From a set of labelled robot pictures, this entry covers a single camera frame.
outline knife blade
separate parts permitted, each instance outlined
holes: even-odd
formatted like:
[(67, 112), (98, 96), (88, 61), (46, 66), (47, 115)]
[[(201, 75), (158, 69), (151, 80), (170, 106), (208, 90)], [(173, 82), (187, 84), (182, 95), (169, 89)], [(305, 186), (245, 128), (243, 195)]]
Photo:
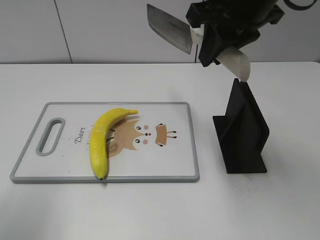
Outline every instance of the knife blade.
[(191, 54), (192, 38), (190, 27), (185, 22), (150, 4), (146, 5), (149, 26), (164, 40)]

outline cartoon deer face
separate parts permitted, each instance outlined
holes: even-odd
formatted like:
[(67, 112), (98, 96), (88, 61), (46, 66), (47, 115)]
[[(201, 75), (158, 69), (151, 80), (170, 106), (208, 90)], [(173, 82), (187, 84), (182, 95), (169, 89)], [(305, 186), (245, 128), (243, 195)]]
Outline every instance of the cartoon deer face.
[[(126, 119), (119, 122), (114, 126), (114, 129), (111, 129), (113, 132), (113, 137), (107, 139), (107, 150), (109, 158), (118, 155), (123, 149), (137, 150), (134, 147), (135, 143), (140, 143), (141, 136), (151, 136), (151, 133), (141, 133), (141, 127), (136, 126), (136, 123), (139, 120), (127, 121)], [(145, 130), (149, 128), (148, 125), (143, 127)], [(176, 131), (167, 132), (167, 127), (165, 124), (160, 123), (155, 127), (156, 129), (156, 140), (155, 143), (160, 147), (163, 147), (167, 144), (167, 138), (175, 139), (176, 136), (167, 136), (169, 133), (177, 133)]]

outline cutting board handle hole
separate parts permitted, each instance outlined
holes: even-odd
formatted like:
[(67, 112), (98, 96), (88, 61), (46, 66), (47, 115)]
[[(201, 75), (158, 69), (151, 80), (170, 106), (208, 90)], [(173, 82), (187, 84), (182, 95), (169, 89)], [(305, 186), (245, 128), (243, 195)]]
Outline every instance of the cutting board handle hole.
[(65, 123), (66, 121), (61, 117), (53, 118), (47, 123), (35, 150), (37, 155), (44, 157), (54, 152)]

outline cutting board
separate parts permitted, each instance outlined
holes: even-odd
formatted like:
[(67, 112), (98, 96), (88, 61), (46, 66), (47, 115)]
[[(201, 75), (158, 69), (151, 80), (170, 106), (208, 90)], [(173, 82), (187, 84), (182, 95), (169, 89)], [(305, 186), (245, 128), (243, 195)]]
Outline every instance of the cutting board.
[[(114, 108), (137, 109), (110, 131), (108, 174), (94, 176), (90, 133)], [(186, 102), (49, 102), (12, 172), (14, 183), (196, 182), (199, 168)]]

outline deer cartoon print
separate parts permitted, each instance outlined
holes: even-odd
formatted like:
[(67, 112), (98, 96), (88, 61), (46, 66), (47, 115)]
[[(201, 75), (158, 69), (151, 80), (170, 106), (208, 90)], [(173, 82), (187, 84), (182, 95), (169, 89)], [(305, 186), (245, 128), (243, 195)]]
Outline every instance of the deer cartoon print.
[(122, 120), (112, 129), (112, 134), (107, 138), (106, 144), (108, 157), (112, 158), (123, 149), (137, 151), (135, 146), (139, 144), (147, 145), (149, 142), (155, 142), (158, 146), (167, 145), (167, 139), (176, 139), (176, 131), (167, 131), (167, 126), (163, 123), (155, 127), (156, 136), (153, 136), (149, 130), (149, 125), (143, 128), (139, 125), (139, 120)]

